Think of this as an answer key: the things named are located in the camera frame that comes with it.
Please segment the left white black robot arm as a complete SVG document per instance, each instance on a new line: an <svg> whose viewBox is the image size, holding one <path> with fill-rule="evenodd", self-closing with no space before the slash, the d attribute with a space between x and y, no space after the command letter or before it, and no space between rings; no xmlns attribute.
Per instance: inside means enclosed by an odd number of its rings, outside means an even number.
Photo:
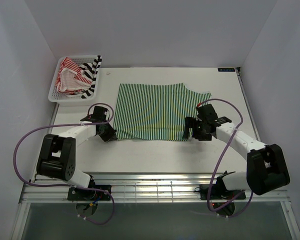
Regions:
<svg viewBox="0 0 300 240"><path fill-rule="evenodd" d="M87 121L60 134L47 134L40 149L37 174L88 188L92 177L77 169L77 147L95 136L106 143L117 140L116 130L109 123L89 125Z"/></svg>

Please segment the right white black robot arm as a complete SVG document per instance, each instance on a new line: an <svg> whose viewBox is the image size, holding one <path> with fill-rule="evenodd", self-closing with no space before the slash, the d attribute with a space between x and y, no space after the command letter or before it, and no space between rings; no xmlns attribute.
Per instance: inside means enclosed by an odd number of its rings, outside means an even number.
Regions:
<svg viewBox="0 0 300 240"><path fill-rule="evenodd" d="M250 190L261 196L287 186L290 175L283 150L277 144L267 145L238 130L227 117L208 120L186 117L183 138L199 141L216 138L231 147L246 160L243 172L226 172L217 177L212 185L212 195L230 191Z"/></svg>

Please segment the green white striped tank top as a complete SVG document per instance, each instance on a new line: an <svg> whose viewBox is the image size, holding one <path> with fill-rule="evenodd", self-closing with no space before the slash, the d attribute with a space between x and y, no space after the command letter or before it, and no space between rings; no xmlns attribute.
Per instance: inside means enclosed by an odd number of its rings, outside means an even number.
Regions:
<svg viewBox="0 0 300 240"><path fill-rule="evenodd" d="M197 104L211 97L209 91L196 92L184 83L122 83L113 122L117 139L183 142L185 119L196 117Z"/></svg>

